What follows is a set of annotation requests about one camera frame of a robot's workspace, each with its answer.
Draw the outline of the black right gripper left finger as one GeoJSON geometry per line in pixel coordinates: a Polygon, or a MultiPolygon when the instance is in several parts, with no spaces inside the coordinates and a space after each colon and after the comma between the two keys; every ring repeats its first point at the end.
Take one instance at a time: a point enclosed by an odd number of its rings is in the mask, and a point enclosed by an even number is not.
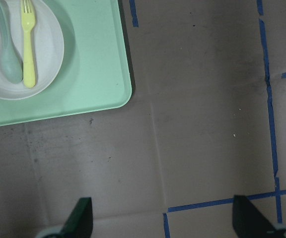
{"type": "Polygon", "coordinates": [[[63,226],[44,229],[38,238],[90,238],[93,232],[91,197],[80,198],[63,226]]]}

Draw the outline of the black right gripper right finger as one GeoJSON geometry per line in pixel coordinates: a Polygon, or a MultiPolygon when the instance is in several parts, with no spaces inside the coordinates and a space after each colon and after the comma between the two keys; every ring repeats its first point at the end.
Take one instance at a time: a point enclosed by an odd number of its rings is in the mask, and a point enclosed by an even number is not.
{"type": "Polygon", "coordinates": [[[286,238],[286,226],[273,225],[244,195],[235,195],[232,226],[239,238],[286,238]]]}

